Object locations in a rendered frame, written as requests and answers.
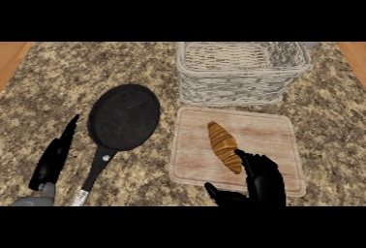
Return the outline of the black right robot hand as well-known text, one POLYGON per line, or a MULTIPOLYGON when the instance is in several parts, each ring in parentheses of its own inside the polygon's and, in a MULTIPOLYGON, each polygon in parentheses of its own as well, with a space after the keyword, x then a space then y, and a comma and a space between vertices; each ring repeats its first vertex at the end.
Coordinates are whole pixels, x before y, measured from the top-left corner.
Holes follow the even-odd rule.
POLYGON ((265 155, 234 150, 246 172, 247 193, 222 191, 206 182, 204 190, 219 207, 284 207, 286 190, 278 166, 265 155))

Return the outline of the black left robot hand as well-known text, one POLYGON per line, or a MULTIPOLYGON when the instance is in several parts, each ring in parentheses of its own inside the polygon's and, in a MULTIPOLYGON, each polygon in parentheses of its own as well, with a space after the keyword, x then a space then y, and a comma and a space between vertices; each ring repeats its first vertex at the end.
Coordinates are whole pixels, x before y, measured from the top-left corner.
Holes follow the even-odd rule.
POLYGON ((27 188, 33 191, 39 190, 41 184, 45 184, 47 182, 52 184, 57 183, 60 171, 69 155, 76 120, 78 115, 73 116, 64 127, 61 135, 51 140, 42 152, 27 183, 27 188))

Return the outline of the pale wooden cutting board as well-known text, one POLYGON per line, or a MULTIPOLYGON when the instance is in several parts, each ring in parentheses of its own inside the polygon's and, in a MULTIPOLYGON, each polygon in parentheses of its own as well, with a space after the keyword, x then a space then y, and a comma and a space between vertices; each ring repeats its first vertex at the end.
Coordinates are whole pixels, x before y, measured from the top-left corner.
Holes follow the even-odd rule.
POLYGON ((181 107, 171 145, 169 179, 197 186, 209 182, 228 191, 246 190, 246 174, 230 172, 212 153, 206 129, 209 121, 225 129, 244 152, 264 154, 274 161, 283 175, 286 195, 302 197, 305 183, 293 125, 289 118, 277 114, 181 107))

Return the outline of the golden brown croissant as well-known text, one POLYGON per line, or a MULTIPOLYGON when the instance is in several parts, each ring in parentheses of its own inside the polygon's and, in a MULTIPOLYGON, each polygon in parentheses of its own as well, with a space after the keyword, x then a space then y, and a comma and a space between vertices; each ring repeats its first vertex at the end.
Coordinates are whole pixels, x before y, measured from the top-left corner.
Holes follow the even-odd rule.
POLYGON ((213 121, 206 123, 206 130, 212 153, 228 171, 238 174, 241 172, 241 162, 238 155, 234 153, 234 150, 237 149, 235 140, 231 134, 213 121))

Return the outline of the pale wicker basket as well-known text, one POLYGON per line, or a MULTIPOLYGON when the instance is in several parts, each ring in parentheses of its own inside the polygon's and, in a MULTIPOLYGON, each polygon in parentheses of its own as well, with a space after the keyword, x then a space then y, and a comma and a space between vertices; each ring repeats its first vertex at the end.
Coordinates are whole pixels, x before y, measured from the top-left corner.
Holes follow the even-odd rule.
POLYGON ((266 105, 309 69, 302 42, 176 42, 178 93, 204 107, 266 105))

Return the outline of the black frying pan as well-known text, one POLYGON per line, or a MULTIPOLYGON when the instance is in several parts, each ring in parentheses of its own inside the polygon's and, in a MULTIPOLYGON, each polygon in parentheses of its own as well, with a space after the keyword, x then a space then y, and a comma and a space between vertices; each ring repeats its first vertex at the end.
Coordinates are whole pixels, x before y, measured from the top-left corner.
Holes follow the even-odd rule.
POLYGON ((91 188, 114 154, 132 150, 151 136, 160 121, 160 103, 140 84, 113 87, 97 99, 88 113, 86 129, 97 148, 89 172, 72 200, 82 206, 91 188))

